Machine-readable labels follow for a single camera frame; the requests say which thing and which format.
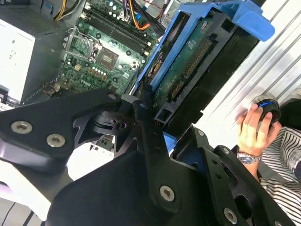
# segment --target white surface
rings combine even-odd
[[[75,149],[68,162],[68,174],[76,180],[99,168],[113,159],[113,154],[105,149],[85,144]],[[0,181],[9,187],[0,185],[0,197],[28,206],[41,219],[46,220],[51,201],[34,184],[24,177],[10,163],[0,161]]]
[[[0,84],[21,101],[35,38],[0,20]]]
[[[269,92],[282,104],[301,84],[301,1],[267,0],[262,9],[276,33],[255,47],[195,125],[213,147],[235,146],[237,117],[253,98]]]
[[[14,202],[0,198],[0,224]],[[8,214],[4,226],[21,226],[27,219],[31,210],[24,205],[16,203]],[[42,221],[34,214],[28,226],[40,226]]]

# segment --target screw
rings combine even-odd
[[[108,94],[108,97],[111,98],[111,99],[113,99],[113,100],[117,99],[113,94]]]
[[[282,224],[275,220],[275,226],[282,226]]]
[[[32,131],[32,125],[26,121],[15,121],[10,127],[12,131],[18,134],[27,134]]]
[[[59,134],[51,134],[46,138],[47,144],[51,147],[62,147],[66,143],[66,139]]]
[[[203,131],[201,131],[201,130],[198,130],[198,134],[201,135],[202,137],[205,135],[205,134],[203,133]]]
[[[161,186],[160,195],[168,202],[172,202],[174,200],[174,191],[166,185]]]
[[[225,148],[225,147],[223,147],[222,150],[223,150],[226,154],[229,154],[229,153],[230,153],[229,150],[228,150],[227,148]]]
[[[145,109],[148,109],[148,108],[149,108],[149,107],[146,106],[144,103],[141,103],[140,106],[143,107],[143,108],[145,108]]]
[[[224,215],[227,218],[227,220],[230,221],[233,225],[237,224],[237,217],[231,209],[225,208]]]

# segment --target ram slot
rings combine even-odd
[[[89,12],[91,13],[91,19],[99,20],[100,23],[102,23],[103,26],[106,26],[109,30],[115,30],[118,34],[120,34],[120,33],[124,34],[124,36],[127,36],[128,39],[130,39],[133,42],[136,42],[144,49],[149,48],[148,41],[145,38],[139,38],[139,36],[136,33],[130,33],[126,29],[111,22],[110,20],[103,17],[101,14],[97,13],[96,11],[94,11],[92,9],[89,10]]]
[[[101,32],[109,35],[110,37],[112,37],[116,41],[120,42],[121,44],[129,47],[130,49],[132,49],[134,51],[136,51],[137,53],[142,53],[143,50],[144,50],[144,48],[142,48],[141,46],[135,44],[127,36],[122,36],[119,33],[117,33],[116,31],[108,29],[106,26],[103,26],[102,23],[99,23],[98,21],[96,21],[94,19],[91,19],[89,21],[89,24],[91,26],[95,27],[96,29],[100,30]]]

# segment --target chip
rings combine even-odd
[[[105,68],[112,71],[114,69],[114,66],[118,60],[118,55],[107,48],[103,47],[101,52],[99,53],[96,61],[97,63],[101,64]]]

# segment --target knob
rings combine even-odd
[[[272,121],[271,121],[272,124],[279,121],[281,116],[281,111],[279,109],[279,103],[273,95],[271,94],[260,95],[254,98],[252,104],[257,104],[258,107],[263,108],[263,113],[260,117],[260,121],[263,120],[263,118],[268,112],[271,112],[273,114]]]

